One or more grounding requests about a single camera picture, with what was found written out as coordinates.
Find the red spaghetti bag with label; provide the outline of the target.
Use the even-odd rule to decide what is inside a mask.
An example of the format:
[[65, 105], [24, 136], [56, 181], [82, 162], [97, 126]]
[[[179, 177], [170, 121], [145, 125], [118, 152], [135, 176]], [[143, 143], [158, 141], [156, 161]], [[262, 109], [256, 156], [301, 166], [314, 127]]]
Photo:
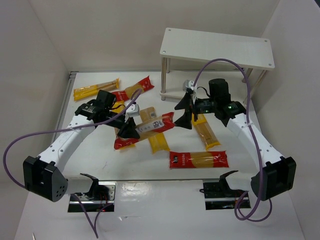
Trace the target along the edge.
[[114, 149], [119, 150], [121, 148], [134, 145], [138, 142], [144, 141], [157, 134], [163, 133], [172, 129], [175, 126], [174, 112], [168, 112], [162, 116], [150, 119], [135, 126], [134, 130], [138, 133], [139, 138], [123, 138], [117, 137], [114, 141]]

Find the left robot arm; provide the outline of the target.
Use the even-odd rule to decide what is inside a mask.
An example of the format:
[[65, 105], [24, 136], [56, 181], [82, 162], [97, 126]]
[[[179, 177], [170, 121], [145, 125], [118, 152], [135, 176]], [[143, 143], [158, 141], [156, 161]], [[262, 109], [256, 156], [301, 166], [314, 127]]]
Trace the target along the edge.
[[59, 129], [57, 139], [38, 156], [28, 156], [23, 162], [24, 187], [29, 192], [52, 202], [64, 195], [85, 194], [93, 199], [103, 189], [99, 179], [87, 173], [75, 177], [65, 177], [65, 166], [84, 141], [100, 125], [118, 129], [123, 138], [139, 139], [133, 117], [139, 114], [137, 98], [142, 93], [137, 89], [131, 102], [120, 112], [115, 113], [115, 94], [100, 90], [95, 99], [81, 104], [65, 129]]

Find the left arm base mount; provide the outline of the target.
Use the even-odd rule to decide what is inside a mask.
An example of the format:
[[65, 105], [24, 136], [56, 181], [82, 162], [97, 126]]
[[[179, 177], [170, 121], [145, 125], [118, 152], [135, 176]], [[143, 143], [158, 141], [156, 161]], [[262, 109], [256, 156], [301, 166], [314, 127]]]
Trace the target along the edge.
[[68, 213], [83, 212], [77, 199], [81, 201], [88, 213], [114, 212], [117, 183], [115, 181], [100, 181], [99, 190], [94, 196], [87, 196], [85, 193], [76, 193], [69, 198]]

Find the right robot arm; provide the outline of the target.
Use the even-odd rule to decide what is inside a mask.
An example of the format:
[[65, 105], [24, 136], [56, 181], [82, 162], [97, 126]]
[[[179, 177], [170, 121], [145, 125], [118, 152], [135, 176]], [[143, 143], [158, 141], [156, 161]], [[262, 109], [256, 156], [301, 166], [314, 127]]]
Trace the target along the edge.
[[208, 82], [208, 98], [197, 97], [197, 87], [192, 80], [183, 83], [184, 97], [175, 106], [175, 110], [184, 110], [184, 114], [175, 121], [177, 127], [191, 129], [192, 121], [199, 114], [214, 114], [242, 143], [254, 160], [257, 174], [232, 171], [221, 175], [226, 190], [253, 191], [261, 200], [269, 200], [293, 187], [297, 163], [292, 157], [284, 157], [267, 141], [254, 125], [245, 107], [233, 101], [229, 85], [223, 78]]

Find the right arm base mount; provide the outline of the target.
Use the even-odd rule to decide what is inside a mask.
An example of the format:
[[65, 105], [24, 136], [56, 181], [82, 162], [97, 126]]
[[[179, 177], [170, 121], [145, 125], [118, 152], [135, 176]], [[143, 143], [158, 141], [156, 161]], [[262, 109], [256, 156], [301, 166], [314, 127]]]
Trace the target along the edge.
[[235, 208], [243, 190], [231, 190], [224, 192], [218, 180], [203, 181], [203, 187], [199, 190], [204, 196], [205, 209], [231, 210]]

